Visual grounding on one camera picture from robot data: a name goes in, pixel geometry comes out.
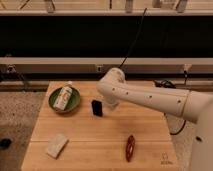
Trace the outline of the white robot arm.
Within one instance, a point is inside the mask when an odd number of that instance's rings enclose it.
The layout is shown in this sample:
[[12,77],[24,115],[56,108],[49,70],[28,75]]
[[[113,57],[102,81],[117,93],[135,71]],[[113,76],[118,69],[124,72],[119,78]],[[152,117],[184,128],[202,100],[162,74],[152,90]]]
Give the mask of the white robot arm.
[[213,171],[213,94],[131,85],[119,68],[111,68],[98,81],[97,91],[110,106],[120,99],[196,124],[189,171]]

